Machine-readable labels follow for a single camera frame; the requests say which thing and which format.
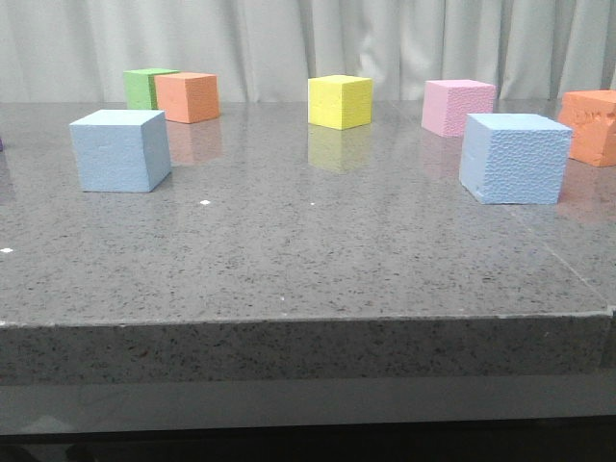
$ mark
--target yellow foam cube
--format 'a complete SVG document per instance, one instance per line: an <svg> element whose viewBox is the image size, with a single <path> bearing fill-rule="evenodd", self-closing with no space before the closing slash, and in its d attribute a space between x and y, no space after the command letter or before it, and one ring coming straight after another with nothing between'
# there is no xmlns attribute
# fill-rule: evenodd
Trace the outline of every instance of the yellow foam cube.
<svg viewBox="0 0 616 462"><path fill-rule="evenodd" d="M308 90L310 123L345 130L372 121L372 79L329 75L308 79Z"/></svg>

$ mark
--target curtain fold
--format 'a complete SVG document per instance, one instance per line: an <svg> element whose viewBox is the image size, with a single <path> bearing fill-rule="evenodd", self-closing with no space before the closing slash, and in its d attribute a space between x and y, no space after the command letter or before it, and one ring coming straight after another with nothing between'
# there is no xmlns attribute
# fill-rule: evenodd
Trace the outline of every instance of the curtain fold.
<svg viewBox="0 0 616 462"><path fill-rule="evenodd" d="M218 75L223 101L303 101L306 79L424 81L502 99L616 87L616 0L0 0L0 102L122 101L122 71Z"/></svg>

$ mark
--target gray granite countertop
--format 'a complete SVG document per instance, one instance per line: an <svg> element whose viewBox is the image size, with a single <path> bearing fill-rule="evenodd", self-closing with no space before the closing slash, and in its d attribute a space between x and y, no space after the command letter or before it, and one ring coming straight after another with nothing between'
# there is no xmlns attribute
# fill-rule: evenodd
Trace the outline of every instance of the gray granite countertop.
<svg viewBox="0 0 616 462"><path fill-rule="evenodd" d="M67 124L101 107L0 106L0 384L616 367L616 167L486 206L421 103L344 132L226 104L167 123L154 192L81 192Z"/></svg>

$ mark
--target table top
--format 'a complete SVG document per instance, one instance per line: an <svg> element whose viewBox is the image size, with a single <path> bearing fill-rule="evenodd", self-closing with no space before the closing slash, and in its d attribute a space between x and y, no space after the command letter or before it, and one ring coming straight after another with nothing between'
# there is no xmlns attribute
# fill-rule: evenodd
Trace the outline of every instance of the table top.
<svg viewBox="0 0 616 462"><path fill-rule="evenodd" d="M167 123L174 167L154 192L81 192L68 123L102 107L122 106L0 106L0 345L15 354L59 328L566 319L596 337L573 369L601 361L616 167L568 161L554 206L481 205L457 179L462 140L423 130L421 102L375 103L342 132L308 125L306 103L230 103ZM37 381L0 366L4 383L21 373Z"/></svg>

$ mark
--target dark floor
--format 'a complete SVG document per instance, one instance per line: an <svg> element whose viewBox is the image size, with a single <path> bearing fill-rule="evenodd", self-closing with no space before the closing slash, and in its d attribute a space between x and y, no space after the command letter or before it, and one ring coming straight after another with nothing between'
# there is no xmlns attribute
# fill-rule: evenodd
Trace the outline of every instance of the dark floor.
<svg viewBox="0 0 616 462"><path fill-rule="evenodd" d="M616 416L0 438L0 462L616 461Z"/></svg>

